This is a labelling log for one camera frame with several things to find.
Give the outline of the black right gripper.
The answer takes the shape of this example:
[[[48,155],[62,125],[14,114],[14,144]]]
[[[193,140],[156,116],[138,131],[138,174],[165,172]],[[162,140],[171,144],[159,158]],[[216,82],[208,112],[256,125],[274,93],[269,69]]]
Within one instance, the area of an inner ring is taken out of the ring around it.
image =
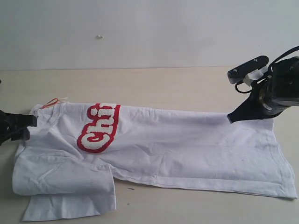
[[[227,115],[230,123],[276,117],[285,109],[299,105],[299,58],[275,63],[271,77],[260,92],[252,92]]]

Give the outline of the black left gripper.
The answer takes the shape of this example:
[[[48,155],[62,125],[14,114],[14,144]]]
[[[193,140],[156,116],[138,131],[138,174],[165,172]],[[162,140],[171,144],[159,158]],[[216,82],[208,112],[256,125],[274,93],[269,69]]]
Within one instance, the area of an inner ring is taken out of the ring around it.
[[[27,128],[12,133],[12,127],[37,126],[37,117],[34,115],[12,114],[0,111],[0,144],[10,140],[29,140],[30,132]]]

